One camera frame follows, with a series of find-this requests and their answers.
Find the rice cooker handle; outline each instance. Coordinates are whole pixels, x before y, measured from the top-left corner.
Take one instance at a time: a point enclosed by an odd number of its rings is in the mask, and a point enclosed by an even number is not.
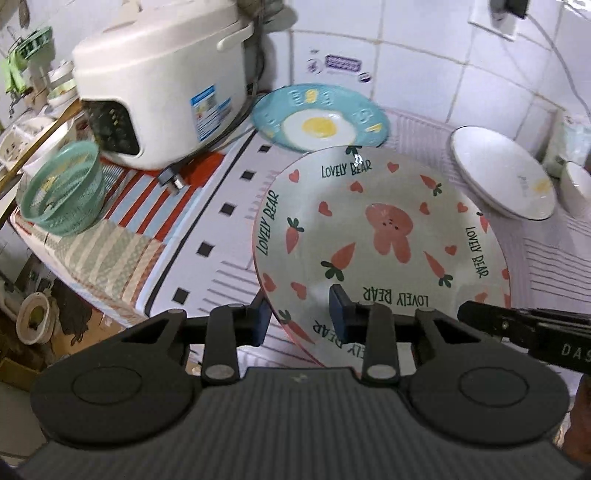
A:
[[[250,22],[246,27],[241,28],[240,30],[232,34],[229,34],[227,37],[217,42],[217,51],[228,51],[231,48],[234,48],[234,46],[252,37],[254,31],[254,23]]]

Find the pink bunny illustration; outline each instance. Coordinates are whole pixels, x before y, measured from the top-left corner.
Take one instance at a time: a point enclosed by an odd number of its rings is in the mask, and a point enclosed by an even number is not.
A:
[[[374,247],[381,255],[388,255],[390,245],[400,263],[410,260],[407,235],[413,231],[413,221],[399,208],[384,203],[373,203],[365,210],[369,224],[374,227]]]

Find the white tile wall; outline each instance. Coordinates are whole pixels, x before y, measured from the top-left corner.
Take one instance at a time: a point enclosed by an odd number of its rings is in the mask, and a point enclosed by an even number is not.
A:
[[[259,83],[261,89],[277,90],[291,83],[290,41],[289,32],[273,32],[263,36],[265,71]]]
[[[359,74],[373,76],[376,45],[355,38],[294,32],[294,83],[330,83],[342,85],[369,96],[373,79],[361,82]],[[346,72],[326,66],[326,56],[335,55],[361,61],[359,72]]]
[[[552,103],[535,98],[519,129],[516,142],[536,158],[545,153],[556,110]]]
[[[514,83],[467,67],[450,123],[487,127],[514,138],[532,99],[532,93]]]
[[[426,53],[380,46],[374,100],[444,122],[462,66]]]
[[[291,6],[296,30],[378,38],[382,0],[292,0]]]
[[[569,67],[579,94],[591,105],[591,24],[570,11],[564,11],[556,46]],[[553,53],[544,72],[540,93],[572,113],[583,113],[572,94],[564,70]]]
[[[538,21],[550,38],[554,39],[560,10],[560,3],[557,0],[530,0],[527,12]],[[529,19],[521,20],[517,28],[521,35],[550,48],[544,36]]]
[[[475,31],[470,64],[536,90],[550,52],[525,37],[507,41],[487,31]]]
[[[466,60],[473,0],[384,1],[384,40]]]
[[[180,0],[141,3],[155,8],[175,1]],[[519,22],[513,43],[468,23],[473,0],[285,2],[298,20],[290,32],[265,38],[268,58],[262,87],[275,89],[290,82],[343,85],[384,106],[438,120],[449,116],[457,125],[483,125],[517,136],[530,151],[539,148],[550,115],[551,104],[540,96],[574,113],[583,112],[550,46],[530,20]],[[71,58],[72,48],[83,37],[107,26],[121,0],[28,0],[28,4],[31,29],[54,27],[59,60]],[[529,13],[551,37],[556,36],[577,87],[591,103],[589,23],[561,9],[556,0],[530,0]],[[17,11],[0,11],[0,25],[0,48],[7,49],[12,39],[5,26],[20,33]],[[360,73],[369,73],[372,80],[362,83],[356,73],[328,69],[325,58],[330,54],[360,60]],[[314,71],[311,60],[316,61]],[[0,95],[4,123],[8,104],[8,97]]]

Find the blue plate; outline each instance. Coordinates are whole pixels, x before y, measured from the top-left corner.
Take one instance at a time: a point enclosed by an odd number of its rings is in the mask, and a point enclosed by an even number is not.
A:
[[[303,83],[265,95],[252,111],[271,142],[308,152],[339,145],[377,147],[388,137],[388,117],[360,93],[336,85]]]

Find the rice cooker control panel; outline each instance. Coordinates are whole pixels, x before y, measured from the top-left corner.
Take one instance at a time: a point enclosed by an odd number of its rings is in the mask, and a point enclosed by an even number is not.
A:
[[[103,150],[136,156],[138,138],[125,105],[114,100],[82,100],[88,123]]]

